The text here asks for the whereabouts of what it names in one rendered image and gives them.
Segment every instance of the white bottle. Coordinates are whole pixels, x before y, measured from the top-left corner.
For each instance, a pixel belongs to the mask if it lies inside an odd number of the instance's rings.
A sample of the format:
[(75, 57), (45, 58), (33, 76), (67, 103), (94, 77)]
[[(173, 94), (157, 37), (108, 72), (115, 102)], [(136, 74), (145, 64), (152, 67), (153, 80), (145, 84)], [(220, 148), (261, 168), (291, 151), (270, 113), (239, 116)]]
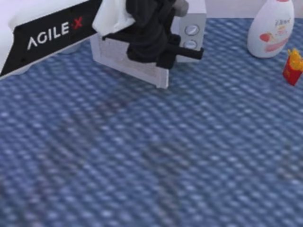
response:
[(279, 54), (293, 31), (292, 0), (267, 0), (251, 24), (247, 48), (258, 58)]

